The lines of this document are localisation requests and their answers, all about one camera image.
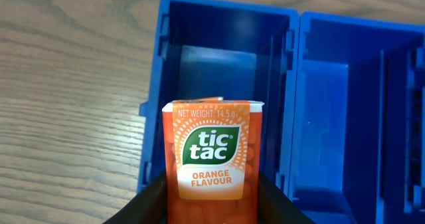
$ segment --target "wood grain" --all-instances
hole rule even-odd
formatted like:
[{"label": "wood grain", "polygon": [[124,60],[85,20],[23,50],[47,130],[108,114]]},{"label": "wood grain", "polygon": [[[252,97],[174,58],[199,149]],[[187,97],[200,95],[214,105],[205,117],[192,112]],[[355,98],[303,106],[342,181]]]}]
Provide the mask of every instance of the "wood grain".
[{"label": "wood grain", "polygon": [[[425,0],[235,0],[425,24]],[[101,223],[135,195],[159,0],[0,0],[0,223]]]}]

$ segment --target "wooden table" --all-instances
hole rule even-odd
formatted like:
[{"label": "wooden table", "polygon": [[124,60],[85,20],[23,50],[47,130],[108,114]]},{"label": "wooden table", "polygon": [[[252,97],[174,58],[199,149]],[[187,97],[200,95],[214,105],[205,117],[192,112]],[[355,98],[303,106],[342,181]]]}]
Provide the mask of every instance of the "wooden table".
[{"label": "wooden table", "polygon": [[[236,0],[425,23],[425,0]],[[135,195],[159,0],[0,0],[0,223],[101,223]]]}]

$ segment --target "blue container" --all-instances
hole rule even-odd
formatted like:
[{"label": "blue container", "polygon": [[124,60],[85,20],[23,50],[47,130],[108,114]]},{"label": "blue container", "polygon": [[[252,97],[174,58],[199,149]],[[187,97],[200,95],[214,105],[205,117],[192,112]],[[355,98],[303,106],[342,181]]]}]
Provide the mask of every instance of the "blue container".
[{"label": "blue container", "polygon": [[271,180],[292,140],[297,11],[218,0],[161,0],[138,190],[165,169],[161,109],[176,99],[263,101],[260,170]]},{"label": "blue container", "polygon": [[282,143],[290,152],[281,153],[280,187],[316,223],[424,222],[424,31],[301,16],[294,136]]}]

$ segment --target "wooden surface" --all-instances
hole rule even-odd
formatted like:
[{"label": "wooden surface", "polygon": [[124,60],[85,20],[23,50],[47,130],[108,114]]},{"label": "wooden surface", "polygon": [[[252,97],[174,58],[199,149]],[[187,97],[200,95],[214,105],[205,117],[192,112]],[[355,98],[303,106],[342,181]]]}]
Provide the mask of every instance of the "wooden surface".
[{"label": "wooden surface", "polygon": [[[236,0],[425,24],[425,0]],[[101,223],[135,194],[159,0],[0,0],[0,223]]]}]

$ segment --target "orange label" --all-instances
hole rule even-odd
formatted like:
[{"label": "orange label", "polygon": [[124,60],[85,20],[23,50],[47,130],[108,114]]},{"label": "orange label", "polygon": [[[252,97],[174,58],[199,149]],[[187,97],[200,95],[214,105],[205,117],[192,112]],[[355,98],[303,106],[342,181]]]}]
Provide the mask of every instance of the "orange label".
[{"label": "orange label", "polygon": [[240,199],[244,188],[250,103],[190,100],[173,103],[179,195]]}]

